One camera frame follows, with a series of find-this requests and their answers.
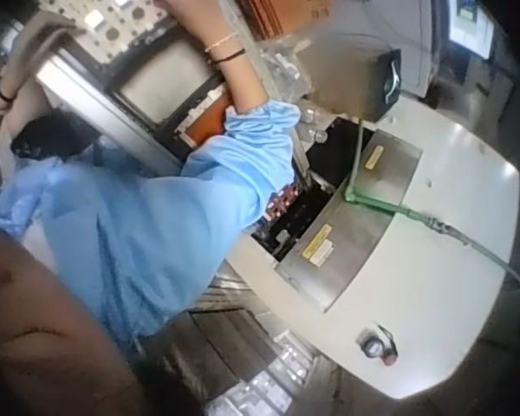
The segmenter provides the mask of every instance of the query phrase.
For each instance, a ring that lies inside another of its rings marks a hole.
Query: skin
[[[169,9],[205,48],[231,33],[216,0],[165,0],[158,6]],[[72,23],[63,17],[42,12],[16,40],[1,82],[3,94],[19,95],[14,106],[18,107],[16,116],[10,123],[14,133],[49,111],[33,76],[54,45],[73,29]],[[237,39],[231,39],[211,55],[219,60],[241,48]],[[221,64],[220,69],[239,113],[260,107],[268,100],[246,55]],[[8,109],[8,104],[0,99],[1,109]],[[3,124],[0,112],[0,128]],[[140,385],[102,326],[49,270],[3,231],[0,370],[12,390],[35,414],[145,412]]]

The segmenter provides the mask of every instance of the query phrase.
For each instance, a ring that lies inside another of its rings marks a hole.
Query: circuit board
[[[75,39],[99,64],[109,64],[136,46],[167,13],[152,0],[38,0],[42,10],[72,19],[87,32]]]

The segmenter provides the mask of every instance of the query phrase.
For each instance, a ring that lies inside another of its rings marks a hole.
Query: black bracelet
[[[233,61],[235,58],[238,58],[239,56],[242,56],[244,54],[246,54],[246,50],[241,49],[237,53],[235,53],[235,54],[233,54],[231,56],[228,56],[228,57],[226,57],[224,59],[220,59],[219,61],[212,61],[211,63],[213,63],[214,65],[219,65],[220,63]]]
[[[13,104],[13,102],[16,100],[17,94],[13,96],[13,98],[8,98],[4,94],[2,94],[2,91],[0,91],[0,100],[7,102],[8,104]]]

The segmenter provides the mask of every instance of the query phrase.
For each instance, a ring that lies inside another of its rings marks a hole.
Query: yellow warning label
[[[378,145],[374,149],[372,156],[370,156],[370,159],[368,159],[368,161],[366,163],[366,168],[369,171],[372,171],[375,168],[375,166],[378,164],[378,162],[380,161],[381,155],[383,154],[383,150],[384,150],[384,147],[381,145]]]
[[[318,232],[314,239],[310,242],[306,250],[302,252],[302,256],[309,260],[314,255],[314,253],[318,251],[332,230],[333,227],[331,225],[325,224],[320,232]]]

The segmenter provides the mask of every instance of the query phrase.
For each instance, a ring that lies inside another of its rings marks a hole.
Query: green cable
[[[363,125],[362,122],[359,124],[359,137],[358,143],[356,147],[356,155],[354,158],[354,168],[351,173],[351,177],[348,183],[348,187],[345,190],[345,200],[351,204],[359,204],[366,206],[367,208],[383,211],[389,215],[394,214],[402,214],[405,217],[412,219],[413,221],[418,221],[424,224],[426,227],[430,228],[433,231],[438,232],[439,234],[447,235],[449,237],[453,237],[460,241],[462,244],[472,247],[475,251],[482,254],[483,256],[489,258],[493,263],[501,267],[507,274],[507,276],[511,276],[514,278],[518,284],[520,284],[520,274],[515,271],[508,263],[506,263],[503,259],[497,256],[491,250],[485,248],[482,244],[478,243],[475,240],[472,240],[468,236],[466,236],[463,232],[457,230],[454,227],[451,227],[448,224],[445,224],[439,221],[435,217],[430,217],[424,214],[421,214],[415,210],[411,210],[410,208],[405,207],[404,205],[396,205],[391,204],[386,201],[382,201],[376,198],[370,198],[366,195],[359,194],[354,190],[354,184],[356,182],[356,177],[358,175],[358,171],[360,168],[360,153],[362,148],[362,135],[363,135]]]

